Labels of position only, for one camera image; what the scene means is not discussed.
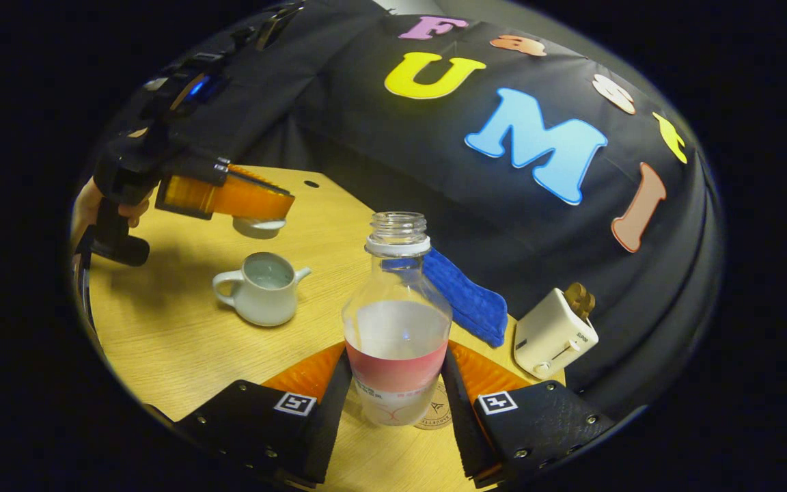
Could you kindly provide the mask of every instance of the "foam letter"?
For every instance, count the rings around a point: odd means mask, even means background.
[[[544,51],[546,46],[543,43],[528,40],[528,38],[522,38],[520,36],[504,34],[497,40],[491,40],[491,44],[497,48],[503,48],[503,50],[515,50],[533,56],[546,56],[548,54]]]
[[[597,92],[606,99],[611,100],[619,109],[631,115],[637,114],[637,109],[633,106],[633,98],[624,88],[600,74],[594,75],[592,83]]]
[[[435,99],[454,92],[466,80],[473,70],[485,68],[484,63],[467,58],[452,58],[451,68],[432,84],[418,84],[415,75],[424,69],[429,62],[437,62],[443,57],[434,53],[412,52],[403,55],[400,65],[391,70],[385,79],[387,90],[397,96],[412,99]]]
[[[640,163],[639,170],[643,174],[643,180],[639,184],[631,206],[627,208],[624,215],[612,221],[613,236],[631,253],[639,250],[643,232],[646,231],[646,226],[649,225],[655,209],[658,208],[658,203],[666,199],[664,181],[661,181],[652,166],[643,162]]]
[[[456,18],[435,18],[434,16],[422,16],[421,21],[415,25],[409,32],[400,34],[401,40],[430,40],[430,32],[436,34],[446,34],[451,31],[454,26],[466,27],[469,25],[465,20]]]
[[[682,164],[687,164],[688,159],[686,159],[685,154],[682,153],[682,150],[679,150],[679,146],[685,146],[685,141],[682,140],[682,137],[678,136],[676,133],[676,129],[672,126],[671,122],[668,122],[664,119],[664,116],[659,115],[658,113],[652,113],[652,116],[656,118],[661,124],[661,137],[664,138],[664,143],[667,144],[672,153],[676,154],[678,160],[682,161]]]
[[[503,138],[512,131],[512,166],[521,168],[548,152],[549,162],[534,168],[534,180],[570,205],[581,203],[581,181],[594,153],[609,140],[597,128],[572,119],[546,130],[540,103],[533,96],[511,88],[499,88],[503,99],[478,133],[466,136],[466,144],[487,156],[506,153]]]

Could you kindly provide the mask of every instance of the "white cup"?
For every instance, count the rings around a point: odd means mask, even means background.
[[[296,314],[296,285],[312,273],[309,267],[294,271],[293,266],[273,253],[247,256],[240,270],[215,275],[212,289],[221,302],[232,306],[238,315],[261,327],[277,327]],[[218,287],[232,282],[232,295]]]

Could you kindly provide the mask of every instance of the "human hand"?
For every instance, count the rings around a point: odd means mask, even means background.
[[[129,227],[138,227],[139,218],[150,207],[151,193],[153,193],[153,190],[138,205],[121,204],[118,206],[118,214],[127,218]],[[78,246],[78,242],[84,236],[87,226],[96,224],[103,196],[102,191],[96,186],[96,181],[93,181],[93,178],[90,178],[87,184],[81,188],[81,192],[78,193],[78,198],[74,201],[74,206],[72,207],[72,249]]]

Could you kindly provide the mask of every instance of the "jug spout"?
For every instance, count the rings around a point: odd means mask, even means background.
[[[294,283],[299,284],[299,281],[308,276],[310,273],[312,273],[312,269],[309,267],[305,267],[303,270],[297,271],[296,274],[294,274]]]

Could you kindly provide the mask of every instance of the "yellow letter u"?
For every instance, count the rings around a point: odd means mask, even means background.
[[[424,69],[429,62],[437,62],[443,57],[434,53],[412,52],[403,55],[400,65],[397,65],[385,79],[387,90],[397,96],[411,97],[412,99],[435,99],[447,96],[460,87],[463,81],[473,70],[485,68],[484,63],[468,58],[452,58],[451,68],[432,84],[418,84],[415,76]]]

